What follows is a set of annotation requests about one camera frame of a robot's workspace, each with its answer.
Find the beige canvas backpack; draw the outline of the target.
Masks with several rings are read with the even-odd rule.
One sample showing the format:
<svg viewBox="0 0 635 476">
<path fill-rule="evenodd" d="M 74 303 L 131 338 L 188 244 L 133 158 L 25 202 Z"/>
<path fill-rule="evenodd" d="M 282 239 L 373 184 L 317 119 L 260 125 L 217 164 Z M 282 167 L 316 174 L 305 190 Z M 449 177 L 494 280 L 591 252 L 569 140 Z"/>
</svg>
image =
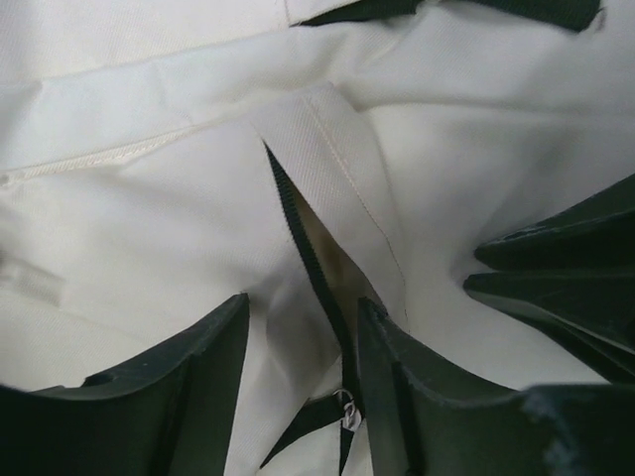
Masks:
<svg viewBox="0 0 635 476">
<path fill-rule="evenodd" d="M 333 426 L 271 462 L 301 405 L 330 390 L 335 339 L 292 247 L 267 150 L 390 313 L 496 383 L 599 383 L 536 330 L 468 298 L 480 240 L 634 170 L 634 5 L 578 36 L 480 7 L 333 26 L 1 94 L 4 123 L 67 149 L 116 127 L 216 106 L 131 156 L 1 163 L 1 380 L 70 386 L 157 344 L 229 296 L 252 322 L 229 475 L 331 475 Z"/>
</svg>

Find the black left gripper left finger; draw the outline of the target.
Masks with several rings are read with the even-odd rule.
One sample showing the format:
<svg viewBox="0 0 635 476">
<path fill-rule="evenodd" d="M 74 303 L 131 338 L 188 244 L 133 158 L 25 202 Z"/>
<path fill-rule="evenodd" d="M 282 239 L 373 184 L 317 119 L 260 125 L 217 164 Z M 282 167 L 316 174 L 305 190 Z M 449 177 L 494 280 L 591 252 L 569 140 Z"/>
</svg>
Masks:
<svg viewBox="0 0 635 476">
<path fill-rule="evenodd" d="M 2 387 L 2 474 L 223 474 L 248 329 L 239 294 L 78 388 Z"/>
</svg>

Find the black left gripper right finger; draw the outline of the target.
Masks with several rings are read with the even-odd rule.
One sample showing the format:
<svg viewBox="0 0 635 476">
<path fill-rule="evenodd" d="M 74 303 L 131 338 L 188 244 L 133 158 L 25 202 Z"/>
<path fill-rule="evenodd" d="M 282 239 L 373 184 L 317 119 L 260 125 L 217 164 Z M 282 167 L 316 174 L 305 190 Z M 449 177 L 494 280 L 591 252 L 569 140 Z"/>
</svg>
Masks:
<svg viewBox="0 0 635 476">
<path fill-rule="evenodd" d="M 631 475 L 634 389 L 516 391 L 446 360 L 363 298 L 358 362 L 377 475 Z"/>
</svg>

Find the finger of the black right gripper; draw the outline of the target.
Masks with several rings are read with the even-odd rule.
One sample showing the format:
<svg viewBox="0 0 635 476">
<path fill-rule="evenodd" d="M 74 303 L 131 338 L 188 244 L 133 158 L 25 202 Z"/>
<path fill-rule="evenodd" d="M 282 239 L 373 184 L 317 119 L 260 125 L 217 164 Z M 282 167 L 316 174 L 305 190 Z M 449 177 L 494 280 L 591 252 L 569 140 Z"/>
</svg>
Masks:
<svg viewBox="0 0 635 476">
<path fill-rule="evenodd" d="M 544 333 L 605 380 L 634 381 L 632 270 L 480 273 L 463 289 Z"/>
<path fill-rule="evenodd" d="M 474 257 L 497 271 L 630 267 L 634 264 L 634 178 L 487 241 L 474 250 Z"/>
</svg>

